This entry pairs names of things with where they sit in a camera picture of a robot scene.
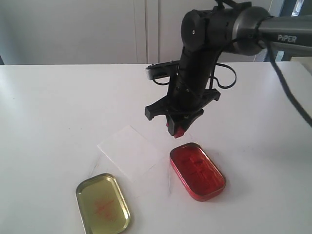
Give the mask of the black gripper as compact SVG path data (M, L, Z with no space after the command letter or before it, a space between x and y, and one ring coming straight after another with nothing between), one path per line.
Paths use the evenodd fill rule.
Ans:
M182 130L186 132L204 114L203 96L218 53L212 49L191 52L183 48L177 71L169 77L167 95L145 107L147 119L166 115L169 134L181 137Z

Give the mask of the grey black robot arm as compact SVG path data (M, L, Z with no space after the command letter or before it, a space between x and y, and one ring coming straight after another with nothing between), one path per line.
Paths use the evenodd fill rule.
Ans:
M253 56L268 51L288 100L311 124L312 118L291 93L277 66L273 48L288 52L312 50L310 15L274 17L251 2L219 0L211 10L192 10L181 23L183 49L179 60L149 65L146 69L153 82L169 78L165 97L145 108L148 120L164 115L170 135L181 137L204 112L204 107L220 98L213 87L215 68L224 52Z

